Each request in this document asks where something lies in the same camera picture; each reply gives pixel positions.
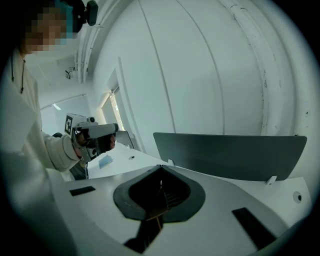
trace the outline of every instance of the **pipe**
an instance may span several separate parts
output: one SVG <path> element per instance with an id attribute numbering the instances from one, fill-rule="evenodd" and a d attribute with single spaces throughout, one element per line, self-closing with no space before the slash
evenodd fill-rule
<path id="1" fill-rule="evenodd" d="M 88 27 L 85 26 L 81 32 L 81 35 L 80 35 L 80 45 L 79 45 L 79 51 L 78 51 L 78 64 L 82 63 L 82 55 L 83 55 L 83 50 L 84 50 L 84 46 L 85 46 L 87 31 L 88 31 Z M 78 66 L 77 75 L 78 75 L 79 84 L 81 84 L 81 72 L 82 72 L 82 67 Z"/>
<path id="2" fill-rule="evenodd" d="M 121 0 L 113 0 L 110 4 L 109 1 L 106 1 L 105 4 L 103 5 L 101 11 L 98 14 L 97 17 L 97 24 L 102 25 L 104 24 L 104 22 L 106 21 L 107 17 L 109 16 L 109 14 L 113 11 L 113 9 L 115 8 L 115 6 L 120 2 Z M 89 66 L 89 60 L 90 60 L 90 56 L 91 56 L 91 52 L 92 49 L 94 47 L 95 41 L 97 39 L 97 36 L 99 34 L 100 31 L 100 27 L 94 27 L 91 30 L 91 34 L 86 46 L 86 51 L 85 51 L 85 58 L 84 58 L 84 67 L 83 67 L 83 82 L 86 82 L 86 78 L 87 78 L 87 68 Z"/>

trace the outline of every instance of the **window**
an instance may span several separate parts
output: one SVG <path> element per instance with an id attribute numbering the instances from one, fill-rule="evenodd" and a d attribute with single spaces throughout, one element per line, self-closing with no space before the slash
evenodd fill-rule
<path id="1" fill-rule="evenodd" d="M 111 104 L 112 104 L 112 108 L 113 108 L 113 112 L 114 112 L 116 121 L 117 121 L 117 123 L 119 125 L 119 130 L 124 131 L 125 128 L 124 128 L 124 125 L 123 125 L 121 117 L 120 117 L 120 113 L 119 113 L 116 97 L 115 97 L 114 94 L 110 97 L 110 100 L 111 100 Z"/>

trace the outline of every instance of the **white lab coat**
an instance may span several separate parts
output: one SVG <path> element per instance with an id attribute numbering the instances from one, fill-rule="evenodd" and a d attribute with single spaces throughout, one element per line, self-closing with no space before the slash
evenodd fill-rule
<path id="1" fill-rule="evenodd" d="M 17 49 L 14 50 L 12 58 L 9 58 L 6 68 L 3 70 L 1 82 L 10 83 L 15 88 L 16 96 L 21 97 L 36 114 L 36 120 L 23 143 L 22 152 L 26 156 L 38 159 L 48 169 L 64 172 L 74 166 L 79 158 L 74 151 L 71 139 L 66 135 L 55 138 L 52 137 L 52 134 L 42 132 L 38 84 L 24 65 L 24 60 Z"/>

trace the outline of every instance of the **black opening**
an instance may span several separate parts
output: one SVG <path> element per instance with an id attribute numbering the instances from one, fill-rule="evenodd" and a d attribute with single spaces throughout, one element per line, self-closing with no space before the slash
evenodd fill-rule
<path id="1" fill-rule="evenodd" d="M 146 212 L 152 211 L 151 207 L 170 210 L 184 202 L 190 193 L 190 187 L 185 182 L 162 168 L 129 189 L 130 198 Z"/>
<path id="2" fill-rule="evenodd" d="M 162 216 L 163 223 L 187 221 L 205 199 L 199 183 L 166 165 L 120 184 L 113 193 L 114 203 L 126 218 L 148 221 Z"/>
<path id="3" fill-rule="evenodd" d="M 273 234 L 261 224 L 261 222 L 247 209 L 240 208 L 232 211 L 258 250 L 276 240 Z"/>
<path id="4" fill-rule="evenodd" d="M 162 216 L 141 221 L 136 237 L 129 239 L 124 245 L 137 253 L 142 254 L 152 243 L 163 228 Z"/>
<path id="5" fill-rule="evenodd" d="M 94 190 L 96 189 L 93 186 L 85 186 L 85 187 L 70 190 L 70 193 L 74 197 L 74 196 L 82 195 Z"/>

